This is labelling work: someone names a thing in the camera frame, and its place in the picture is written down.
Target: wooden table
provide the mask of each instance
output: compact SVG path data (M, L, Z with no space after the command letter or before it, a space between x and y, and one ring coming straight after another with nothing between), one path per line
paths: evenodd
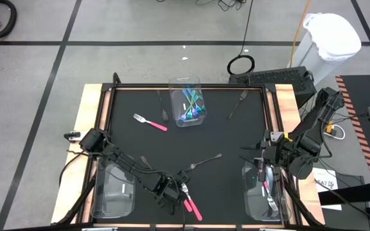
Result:
M102 84L86 84L84 87L84 92L82 93L82 98L80 102L80 108L78 115L76 117L76 123L74 130L77 131L87 131L94 127L96 114L98 111L98 104L101 96ZM274 104L272 102L272 94L268 92L269 109L273 127L277 131L277 121ZM284 132L291 132L299 123L300 117L296 105L294 90L291 85L276 85L276 96L279 104L279 111L281 112L281 120L283 124ZM105 120L108 111L108 102L110 98L110 91L105 93L105 98L103 102L103 111L100 117L100 128L105 127ZM69 146L70 150L81 151L78 143L72 143ZM67 163L75 157L74 154L68 153ZM82 191L82 184L84 180L85 168L87 166L88 158L85 156L78 157L75 162L73 162L65 171L62 177L62 183L58 192L57 202L55 204L55 209L53 212L53 217L51 222L57 222L65 216L67 211L73 206L76 199L79 197ZM315 216L315 218L324 223L324 217L321 209L321 204L319 202L318 192L316 190L316 184L314 182L314 177L312 174L306 180L299 181L300 191L303 192L301 195L301 200L305 204L306 208ZM85 210L82 218L83 222L88 222L89 213L91 209L92 202L92 192L88 196L85 202ZM292 200L289 198L288 194L287 202L290 210L292 211ZM291 215L290 223L295 223L294 214ZM96 224L96 227L150 227L149 224ZM163 227L181 227L182 225L171 225L162 224L157 225L157 228ZM187 227L195 228L236 228L235 225L186 225ZM242 225L242 228L281 228L283 225Z

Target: clear plastic container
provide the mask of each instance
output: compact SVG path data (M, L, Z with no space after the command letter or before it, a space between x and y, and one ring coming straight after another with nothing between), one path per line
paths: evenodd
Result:
M258 169L248 162L242 168L242 178L245 182L245 210L250 217L257 221L287 221L292 213L286 206L281 171L272 166L267 166L266 171L270 197L274 200L277 210L270 206L267 190L264 183L260 182L258 178Z
M135 180L132 174L113 162L98 159L94 203L94 218L120 218L134 210Z
M200 125L207 114L198 77L169 80L173 118L178 127Z

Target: orange and black striped tape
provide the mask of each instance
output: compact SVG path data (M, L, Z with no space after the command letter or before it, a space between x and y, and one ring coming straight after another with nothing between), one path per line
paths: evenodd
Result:
M349 97L348 90L346 90L346 86L344 83L344 80L340 76L336 76L336 81L339 86L339 90L342 92L342 95L344 96L345 101L345 107L348 111L348 114L350 116L355 116L351 118L351 123L353 125L353 129L355 130L355 133L358 137L358 142L360 145L360 148L362 149L362 152L364 153L364 157L367 163L367 166L370 171L370 148L369 143L366 140L365 134L363 129L360 127L359 119L356 117L357 113L355 112L355 109L353 108L353 104L351 101L351 98Z

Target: paper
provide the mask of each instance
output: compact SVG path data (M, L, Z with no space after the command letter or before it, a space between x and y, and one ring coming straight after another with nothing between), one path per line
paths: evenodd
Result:
M336 178L336 174L334 170L328 170L326 169L319 169L317 167L314 167L312 169L313 176L315 177L315 180L317 180L319 183L321 183L323 186L335 190L338 189L338 181ZM318 193L327 191L324 187L320 186L319 184L316 184L316 189L318 190ZM333 210L342 210L341 205L323 205L322 208L324 209L333 209Z

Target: gray floor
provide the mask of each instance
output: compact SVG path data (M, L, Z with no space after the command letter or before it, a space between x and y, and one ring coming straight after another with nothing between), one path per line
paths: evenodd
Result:
M0 212L57 57L59 41L79 0L12 1L19 13L17 25L9 36L0 39ZM293 41L305 2L256 0L247 40ZM370 1L357 3L370 28ZM1 20L6 20L3 15L7 10L0 6ZM82 0L69 41L241 40L248 10L246 4L239 11L223 12L216 3L197 6L194 0ZM350 0L314 0L309 12L337 13L354 26L362 41L369 41ZM3 41L29 41L40 46ZM47 46L37 41L58 42L57 46ZM256 71L264 71L284 68L291 47L245 49L256 59ZM111 81L114 71L124 83L165 83L172 77L190 75L199 76L204 83L225 83L229 77L226 65L239 50L240 46L67 46L4 227L49 225L68 147L62 134L73 128L84 84ZM241 61L233 71L244 71L247 65ZM337 89L336 74L370 74L370 46L364 46L317 88ZM335 155L327 163L370 182L351 123L344 121L341 125L346 139L328 139Z

